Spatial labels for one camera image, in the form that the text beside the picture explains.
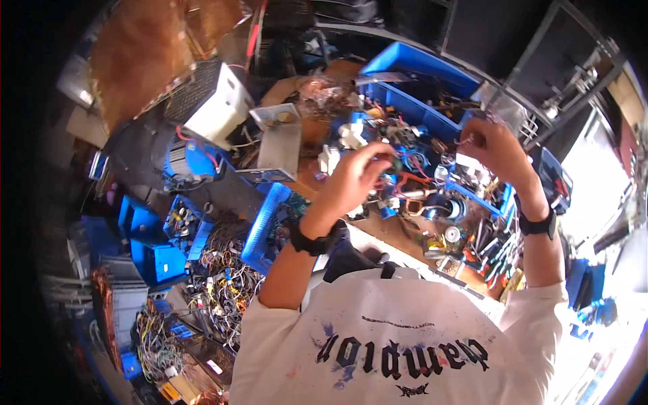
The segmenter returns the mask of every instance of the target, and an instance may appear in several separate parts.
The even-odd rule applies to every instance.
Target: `black watch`
[[[553,234],[556,232],[556,211],[554,211],[551,206],[549,206],[549,215],[547,218],[540,222],[531,222],[522,213],[522,210],[520,209],[520,199],[517,195],[515,196],[515,203],[518,206],[518,212],[520,213],[520,230],[524,236],[541,235],[546,233],[549,235],[549,240],[553,240]]]
[[[330,229],[329,234],[325,237],[319,237],[315,240],[308,239],[299,230],[299,223],[291,223],[288,228],[290,230],[290,243],[296,251],[307,251],[309,255],[317,257],[324,255],[337,243],[340,239],[341,233],[337,224],[334,224]]]

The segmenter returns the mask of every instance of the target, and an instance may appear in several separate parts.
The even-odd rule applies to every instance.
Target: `wire bundle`
[[[165,370],[169,367],[175,367],[178,374],[182,372],[178,341],[165,327],[165,315],[156,311],[151,301],[137,315],[137,333],[137,357],[147,381],[165,380]]]
[[[240,344],[240,323],[265,277],[240,258],[242,239],[248,225],[235,214],[226,212],[214,224],[203,250],[200,264],[207,276],[194,285],[190,308],[200,308],[209,316],[214,330],[222,337],[223,346],[234,353]]]

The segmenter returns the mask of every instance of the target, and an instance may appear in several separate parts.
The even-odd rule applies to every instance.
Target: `hand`
[[[374,159],[379,154],[387,154],[389,159]],[[394,149],[383,142],[372,142],[344,155],[302,218],[302,234],[310,239],[327,235],[339,217],[362,204],[378,177],[391,167],[391,156],[395,155]]]
[[[477,159],[500,180],[512,185],[529,221],[545,219],[549,206],[540,178],[511,131],[504,125],[474,118],[461,131],[462,141],[470,138],[472,142],[461,145],[459,151]]]

